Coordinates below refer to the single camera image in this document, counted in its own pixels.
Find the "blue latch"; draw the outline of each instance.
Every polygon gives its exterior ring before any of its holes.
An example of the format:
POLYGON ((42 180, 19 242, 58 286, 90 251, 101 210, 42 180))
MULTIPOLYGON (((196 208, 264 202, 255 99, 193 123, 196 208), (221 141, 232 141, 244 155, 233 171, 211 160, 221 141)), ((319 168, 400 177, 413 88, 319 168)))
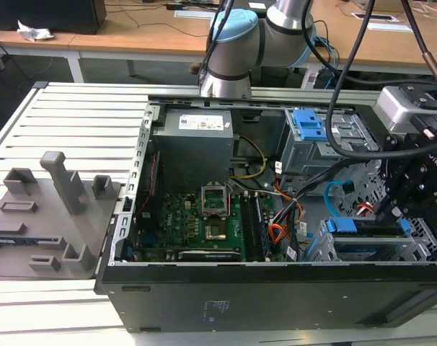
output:
POLYGON ((401 226, 405 236, 410 236, 411 235, 412 227, 411 227, 410 223, 405 218, 402 218, 400 220, 400 226, 401 226))
POLYGON ((314 110, 294 110, 293 123, 303 141, 327 141, 326 132, 314 110))
POLYGON ((355 221, 351 218, 330 218, 326 221, 330 233, 356 233, 355 221))

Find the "power connector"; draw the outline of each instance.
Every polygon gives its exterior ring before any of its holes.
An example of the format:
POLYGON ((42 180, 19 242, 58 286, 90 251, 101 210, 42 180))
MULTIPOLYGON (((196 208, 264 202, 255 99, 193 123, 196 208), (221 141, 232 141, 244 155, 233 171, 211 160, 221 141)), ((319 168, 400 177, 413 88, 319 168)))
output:
POLYGON ((179 11, 183 9, 183 4, 178 4, 177 2, 168 2, 166 4, 166 9, 169 11, 179 11))

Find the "black computer case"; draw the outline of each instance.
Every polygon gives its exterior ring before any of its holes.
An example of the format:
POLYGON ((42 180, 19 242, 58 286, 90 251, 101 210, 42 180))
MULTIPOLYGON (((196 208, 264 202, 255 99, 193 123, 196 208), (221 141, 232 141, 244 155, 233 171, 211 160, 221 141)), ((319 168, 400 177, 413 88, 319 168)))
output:
POLYGON ((20 21, 37 29, 92 35, 105 17, 104 0, 0 0, 0 30, 16 30, 20 21))

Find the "motherboard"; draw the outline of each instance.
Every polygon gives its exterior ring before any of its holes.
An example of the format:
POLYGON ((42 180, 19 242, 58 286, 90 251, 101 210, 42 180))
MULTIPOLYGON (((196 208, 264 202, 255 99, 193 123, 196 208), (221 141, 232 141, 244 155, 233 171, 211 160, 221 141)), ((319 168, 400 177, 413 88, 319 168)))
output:
POLYGON ((171 262, 181 260, 182 254, 187 254, 202 262, 205 253, 220 253, 231 254, 237 261, 245 262, 253 260, 251 254, 246 253, 249 249, 246 240, 252 237, 252 232, 256 234, 261 256, 283 259, 277 249, 270 251, 267 229, 275 214, 271 196, 251 197, 258 201, 255 207, 249 196, 226 194, 225 199, 220 193, 206 196, 166 193, 161 201, 157 231, 138 232, 134 249, 136 260, 171 262), (221 209, 226 210, 226 215, 204 213, 205 210, 221 209))

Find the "metal slotted rail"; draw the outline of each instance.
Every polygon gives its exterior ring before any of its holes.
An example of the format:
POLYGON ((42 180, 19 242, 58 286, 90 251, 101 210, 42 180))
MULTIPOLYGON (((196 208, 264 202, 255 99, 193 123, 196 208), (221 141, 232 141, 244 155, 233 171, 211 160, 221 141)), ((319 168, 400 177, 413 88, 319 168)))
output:
MULTIPOLYGON (((27 167, 36 177, 47 177, 39 165, 47 150, 63 151, 66 168, 79 170, 82 179, 110 175, 123 184, 121 196, 148 94, 197 91, 193 86, 72 83, 33 89, 0 132, 0 198, 6 191, 2 180, 12 167, 27 167)), ((331 96, 324 91, 263 88, 253 94, 307 102, 331 96)), ((342 93, 341 100, 372 105, 377 97, 376 92, 352 91, 342 93)), ((121 208, 118 202, 114 214, 121 208)), ((93 287, 94 280, 0 278, 0 345, 437 345, 437 307, 397 329, 129 334, 108 297, 96 295, 93 287)))

